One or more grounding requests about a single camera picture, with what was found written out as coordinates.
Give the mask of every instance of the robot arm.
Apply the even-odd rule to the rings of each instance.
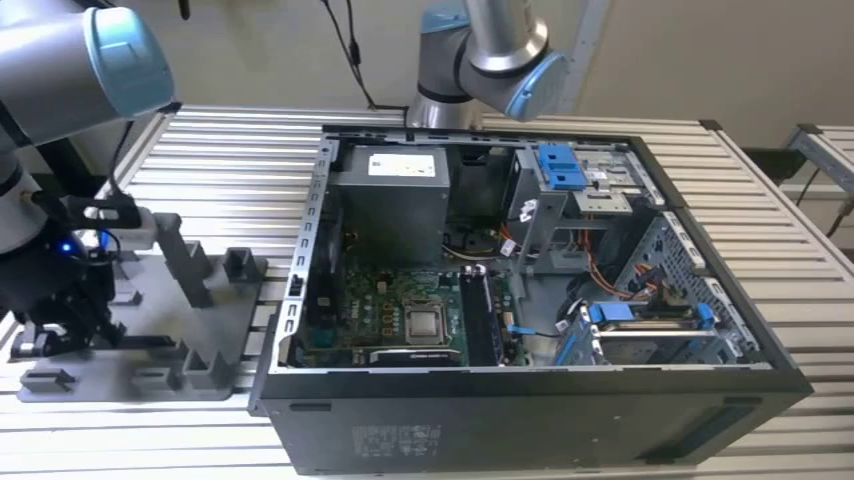
[[[95,338],[115,346],[111,261],[92,257],[74,234],[95,220],[78,221],[83,215],[47,198],[12,152],[170,104],[163,52],[126,8],[3,0],[0,72],[0,304],[27,325],[14,353],[51,355]],[[46,330],[51,324],[64,333]]]
[[[475,100],[530,121],[555,101],[567,69],[529,0],[443,4],[422,17],[418,96],[407,124],[479,128]]]

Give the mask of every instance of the black computer chassis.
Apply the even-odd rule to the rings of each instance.
[[[774,368],[272,375],[274,316],[248,408],[270,417],[298,473],[694,465],[813,393],[641,137],[362,126],[323,131],[326,140],[361,144],[382,144],[391,132],[410,141],[429,133],[627,142]]]

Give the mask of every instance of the gray tool stand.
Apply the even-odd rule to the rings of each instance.
[[[198,242],[184,242],[178,215],[155,214],[155,220],[163,257],[126,254],[116,266],[111,310],[127,327],[126,344],[42,359],[22,377],[23,402],[231,395],[267,261],[246,248],[208,257]]]

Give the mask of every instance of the open computer tower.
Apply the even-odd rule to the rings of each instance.
[[[307,196],[299,473],[695,464],[812,392],[641,138],[327,126]]]

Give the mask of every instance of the aluminum extrusion table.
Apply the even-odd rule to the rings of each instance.
[[[246,413],[255,360],[284,283],[323,124],[397,125],[397,113],[187,106],[158,117],[119,165],[154,211],[176,212],[206,251],[251,247],[271,265],[232,398],[212,403],[22,404],[28,364],[0,366],[0,473],[111,480],[290,478],[266,419]],[[487,116],[490,130],[639,135],[816,389],[695,470],[581,472],[573,478],[854,478],[854,266],[729,136],[697,121]],[[0,323],[8,358],[16,325]],[[563,478],[569,472],[466,474]],[[454,478],[434,475],[431,478]]]
[[[798,125],[788,148],[800,150],[849,195],[854,195],[854,127]]]

